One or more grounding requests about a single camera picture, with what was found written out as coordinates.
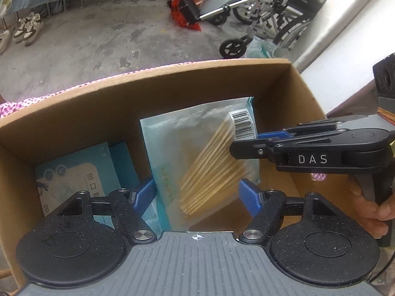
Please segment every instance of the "red plastic bag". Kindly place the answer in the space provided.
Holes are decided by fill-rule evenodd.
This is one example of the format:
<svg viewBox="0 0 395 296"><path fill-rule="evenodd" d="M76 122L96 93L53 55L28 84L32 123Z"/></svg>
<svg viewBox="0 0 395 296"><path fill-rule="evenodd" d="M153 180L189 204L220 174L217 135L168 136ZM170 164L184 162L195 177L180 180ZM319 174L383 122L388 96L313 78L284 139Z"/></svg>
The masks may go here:
<svg viewBox="0 0 395 296"><path fill-rule="evenodd" d="M180 27L187 27L187 28L191 28L191 29L194 29L194 30L201 31L200 25L198 23L189 25L186 22L184 16L182 15L182 13L180 12L180 10L178 8L178 2L179 1L180 0L173 0L171 2L171 16L172 16L172 18L177 22L177 24Z"/></svg>

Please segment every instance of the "bamboo cotton swab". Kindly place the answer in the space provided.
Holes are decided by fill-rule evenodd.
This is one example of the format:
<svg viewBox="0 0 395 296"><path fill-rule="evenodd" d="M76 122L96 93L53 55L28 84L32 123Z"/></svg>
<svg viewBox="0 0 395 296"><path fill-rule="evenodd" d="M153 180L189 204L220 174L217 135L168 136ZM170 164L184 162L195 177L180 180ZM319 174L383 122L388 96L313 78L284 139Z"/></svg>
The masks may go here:
<svg viewBox="0 0 395 296"><path fill-rule="evenodd" d="M244 161L234 159L229 146L235 125L226 119L180 181L180 207L187 217L201 215L209 206L220 205L237 192L246 176Z"/></svg>

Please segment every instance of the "cardboard box flap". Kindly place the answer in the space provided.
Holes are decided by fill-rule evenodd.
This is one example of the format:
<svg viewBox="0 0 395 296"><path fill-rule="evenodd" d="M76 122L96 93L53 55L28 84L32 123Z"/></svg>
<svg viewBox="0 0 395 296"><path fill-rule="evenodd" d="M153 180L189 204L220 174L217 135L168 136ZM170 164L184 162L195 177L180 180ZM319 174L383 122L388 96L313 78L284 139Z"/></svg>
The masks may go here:
<svg viewBox="0 0 395 296"><path fill-rule="evenodd" d="M254 108L265 132L325 119L317 100L293 66L254 102Z"/></svg>
<svg viewBox="0 0 395 296"><path fill-rule="evenodd" d="M217 60L106 78L1 119L0 143L36 165L100 142L139 137L144 117L260 96L289 67L283 59Z"/></svg>
<svg viewBox="0 0 395 296"><path fill-rule="evenodd" d="M25 233L43 217L34 170L0 145L0 242L19 287L24 277L15 248Z"/></svg>

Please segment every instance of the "gray cushion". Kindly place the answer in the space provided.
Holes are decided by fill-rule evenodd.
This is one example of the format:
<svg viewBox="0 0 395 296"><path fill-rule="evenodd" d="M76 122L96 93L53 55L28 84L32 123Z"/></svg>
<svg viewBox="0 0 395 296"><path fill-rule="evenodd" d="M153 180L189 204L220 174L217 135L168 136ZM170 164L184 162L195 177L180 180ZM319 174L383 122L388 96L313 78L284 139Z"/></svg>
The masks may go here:
<svg viewBox="0 0 395 296"><path fill-rule="evenodd" d="M200 15L207 14L211 11L221 8L222 6L231 4L236 1L237 0L208 0L207 2L204 2L203 6L201 7Z"/></svg>

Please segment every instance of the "blue gripper pad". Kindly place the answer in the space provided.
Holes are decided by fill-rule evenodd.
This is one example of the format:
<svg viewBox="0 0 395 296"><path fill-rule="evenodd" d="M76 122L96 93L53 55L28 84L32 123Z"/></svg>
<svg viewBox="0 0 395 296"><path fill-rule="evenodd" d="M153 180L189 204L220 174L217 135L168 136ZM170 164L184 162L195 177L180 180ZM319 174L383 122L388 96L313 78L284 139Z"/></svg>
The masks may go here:
<svg viewBox="0 0 395 296"><path fill-rule="evenodd" d="M238 196L252 217L255 217L262 209L259 193L262 192L248 179L242 179L238 184Z"/></svg>
<svg viewBox="0 0 395 296"><path fill-rule="evenodd" d="M286 131L276 131L276 132L268 132L268 133L260 133L258 134L258 139L270 139L270 138L280 138L287 139L292 136Z"/></svg>
<svg viewBox="0 0 395 296"><path fill-rule="evenodd" d="M136 190L136 201L133 209L141 217L157 195L157 185L152 177L144 180Z"/></svg>

